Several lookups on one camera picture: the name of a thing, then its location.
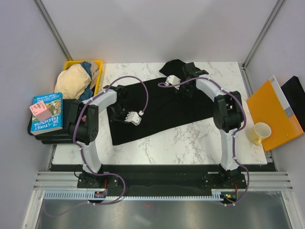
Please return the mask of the black t shirt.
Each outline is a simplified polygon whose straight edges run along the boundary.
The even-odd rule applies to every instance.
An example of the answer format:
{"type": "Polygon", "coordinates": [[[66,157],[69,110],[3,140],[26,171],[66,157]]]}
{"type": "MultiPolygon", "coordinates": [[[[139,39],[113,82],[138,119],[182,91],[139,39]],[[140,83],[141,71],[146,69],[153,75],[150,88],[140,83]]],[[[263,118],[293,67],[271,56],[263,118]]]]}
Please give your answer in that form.
{"type": "Polygon", "coordinates": [[[184,96],[174,88],[161,88],[164,78],[127,85],[124,104],[130,111],[147,108],[139,125],[114,121],[113,111],[107,107],[112,144],[118,146],[158,132],[204,120],[213,116],[213,101],[202,91],[184,96]]]}

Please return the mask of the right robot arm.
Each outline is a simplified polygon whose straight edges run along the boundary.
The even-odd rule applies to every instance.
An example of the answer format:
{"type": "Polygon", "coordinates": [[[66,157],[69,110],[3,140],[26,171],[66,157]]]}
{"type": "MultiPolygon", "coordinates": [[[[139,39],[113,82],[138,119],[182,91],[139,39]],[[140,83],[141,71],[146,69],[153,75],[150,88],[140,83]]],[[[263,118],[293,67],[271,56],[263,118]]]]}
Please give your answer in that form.
{"type": "Polygon", "coordinates": [[[228,188],[235,183],[241,164],[237,160],[239,131],[245,127],[246,117],[238,91],[228,92],[208,76],[208,72],[197,68],[193,62],[182,65],[182,73],[167,82],[175,86],[178,94],[193,97],[202,92],[213,103],[213,121],[221,135],[221,174],[218,182],[228,188]]]}

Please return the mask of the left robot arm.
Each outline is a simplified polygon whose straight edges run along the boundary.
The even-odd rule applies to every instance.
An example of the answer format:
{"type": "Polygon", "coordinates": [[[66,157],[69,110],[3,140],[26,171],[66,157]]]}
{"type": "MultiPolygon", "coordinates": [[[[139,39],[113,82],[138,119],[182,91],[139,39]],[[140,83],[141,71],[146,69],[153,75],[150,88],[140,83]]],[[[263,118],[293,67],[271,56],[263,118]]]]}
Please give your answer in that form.
{"type": "Polygon", "coordinates": [[[99,131],[99,113],[109,107],[114,113],[114,121],[127,123],[128,110],[123,104],[126,96],[124,86],[107,86],[96,96],[81,102],[76,122],[69,127],[72,141],[81,153],[82,169],[90,173],[88,182],[93,187],[101,187],[105,181],[95,143],[99,131]]]}

